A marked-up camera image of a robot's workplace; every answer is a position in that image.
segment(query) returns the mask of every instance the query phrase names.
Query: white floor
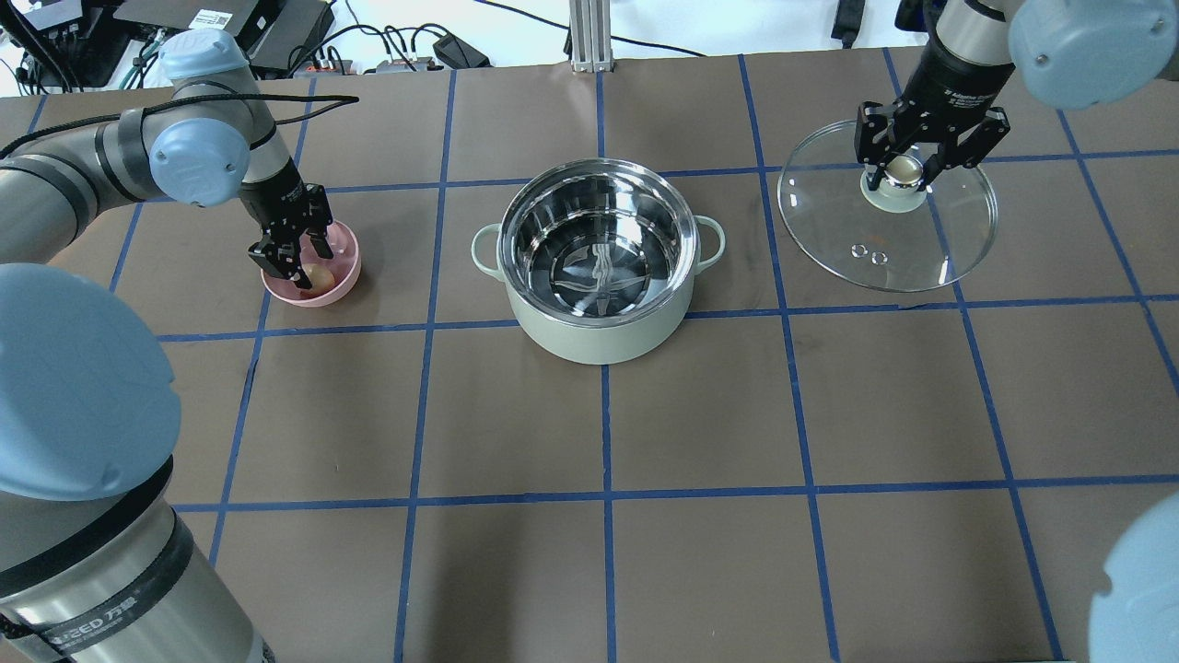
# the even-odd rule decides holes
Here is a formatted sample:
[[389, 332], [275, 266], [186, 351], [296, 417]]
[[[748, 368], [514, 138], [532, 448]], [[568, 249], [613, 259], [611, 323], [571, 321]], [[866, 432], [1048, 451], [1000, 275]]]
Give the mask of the white floor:
[[[898, 1], [867, 0], [857, 47], [913, 46], [926, 41], [924, 35], [893, 27]], [[486, 53], [495, 66], [552, 64], [565, 58], [561, 51], [565, 45], [564, 31], [475, 0], [350, 2], [361, 21], [377, 27], [416, 26], [423, 22], [443, 25]], [[556, 22], [568, 22], [568, 4], [565, 0], [503, 0], [502, 4]], [[25, 11], [29, 2], [14, 0], [14, 5]], [[839, 42], [830, 38], [837, 5], [838, 0], [613, 0], [611, 32], [710, 55], [821, 51], [839, 47]], [[351, 25], [353, 19], [343, 0], [336, 2], [334, 12], [336, 24], [332, 29]], [[430, 53], [433, 39], [422, 33], [417, 51]], [[386, 58], [380, 40], [357, 32], [344, 34], [334, 44], [344, 58], [355, 60], [361, 71]], [[132, 48], [138, 50], [138, 44], [133, 44]], [[614, 42], [615, 58], [676, 55], [677, 53], [668, 51]], [[15, 68], [20, 63], [20, 50], [8, 41], [0, 42], [0, 59]], [[120, 80], [121, 72], [127, 67], [130, 54], [124, 58], [113, 80]], [[166, 84], [158, 68], [150, 72], [149, 86]], [[17, 94], [15, 81], [7, 71], [0, 71], [0, 97]]]

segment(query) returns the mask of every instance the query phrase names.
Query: white label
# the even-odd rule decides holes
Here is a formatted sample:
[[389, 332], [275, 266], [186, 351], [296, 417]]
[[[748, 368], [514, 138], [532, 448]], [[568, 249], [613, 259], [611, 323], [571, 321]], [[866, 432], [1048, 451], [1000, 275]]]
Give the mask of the white label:
[[217, 29], [225, 29], [229, 25], [229, 20], [233, 18], [233, 14], [225, 12], [215, 12], [212, 9], [200, 9], [197, 12], [197, 18], [192, 19], [189, 24], [189, 29], [196, 29], [198, 27], [215, 27]]

